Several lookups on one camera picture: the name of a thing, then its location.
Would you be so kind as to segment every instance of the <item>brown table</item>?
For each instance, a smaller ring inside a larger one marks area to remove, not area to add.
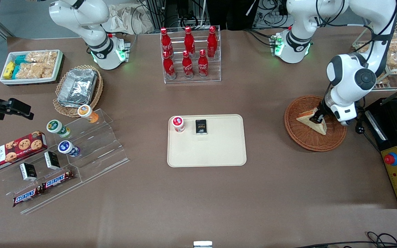
[[[216,248],[291,248],[365,240],[369,230],[397,237],[395,196],[380,155],[362,135],[350,127],[339,148],[314,153],[294,143],[283,124],[295,97],[324,93],[328,61],[348,52],[360,32],[321,28],[307,57],[286,64],[248,33],[224,31],[222,82],[206,86],[165,85],[159,35],[139,36],[129,63],[101,71],[98,104],[131,161],[27,216],[11,208],[0,185],[0,247],[173,248],[212,240]],[[35,49],[62,50],[64,72],[94,65],[79,38],[9,39],[9,51]],[[0,84],[0,98],[24,101],[35,114],[33,121],[0,121],[0,145],[44,130],[53,118],[72,121],[54,110],[55,87]],[[167,165],[171,116],[224,113],[244,118],[245,165]]]

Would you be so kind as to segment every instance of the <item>blue package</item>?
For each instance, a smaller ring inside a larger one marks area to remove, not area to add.
[[[26,56],[25,55],[16,56],[16,58],[14,59],[14,63],[15,64],[27,63]]]
[[[13,80],[16,79],[16,73],[19,72],[19,69],[21,69],[21,66],[19,66],[19,65],[17,65],[17,66],[14,67],[13,75],[11,76],[11,79],[13,79]]]

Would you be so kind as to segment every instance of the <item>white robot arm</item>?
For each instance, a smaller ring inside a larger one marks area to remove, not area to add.
[[[102,0],[60,0],[50,4],[52,20],[77,33],[91,49],[94,61],[111,70],[125,61],[123,39],[109,38],[101,24],[108,21],[108,6]]]
[[[336,16],[348,7],[371,21],[372,42],[364,53],[336,55],[327,66],[327,77],[333,86],[311,118],[320,123],[332,112],[338,121],[348,125],[356,117],[355,102],[375,86],[377,76],[386,65],[386,56],[397,17],[396,0],[288,0],[287,8],[295,19],[292,29],[281,33],[283,45],[279,56],[288,63],[304,58],[308,44],[318,24],[315,17]]]

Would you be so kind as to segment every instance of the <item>red bottle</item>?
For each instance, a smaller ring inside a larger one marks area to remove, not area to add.
[[[188,51],[183,51],[183,72],[185,74],[185,77],[188,79],[192,79],[194,77],[194,72],[192,71],[192,61],[191,58],[189,58],[189,52]]]
[[[195,57],[195,41],[191,34],[191,27],[185,27],[185,49],[191,58]]]
[[[168,52],[163,52],[163,68],[166,72],[166,78],[169,80],[175,79],[174,63],[170,59],[170,54]]]
[[[211,26],[209,28],[209,36],[208,36],[208,57],[214,58],[216,50],[217,50],[217,36],[215,35],[215,27]]]
[[[200,50],[200,58],[198,58],[198,75],[201,78],[208,77],[208,58],[206,58],[205,49]]]
[[[172,58],[172,56],[174,55],[174,50],[172,50],[171,38],[168,36],[166,28],[162,27],[160,29],[160,33],[162,34],[162,39],[161,39],[162,49],[164,52],[168,52],[170,58]]]

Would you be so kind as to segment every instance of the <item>black box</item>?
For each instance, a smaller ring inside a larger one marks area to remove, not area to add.
[[[33,165],[22,163],[19,165],[19,168],[21,169],[22,178],[24,180],[35,181],[38,178]]]
[[[195,134],[206,135],[206,120],[195,120]]]
[[[44,153],[44,157],[45,157],[45,162],[47,163],[48,168],[50,168],[50,169],[59,169],[60,168],[58,156],[56,155],[56,153],[48,151],[48,152]]]

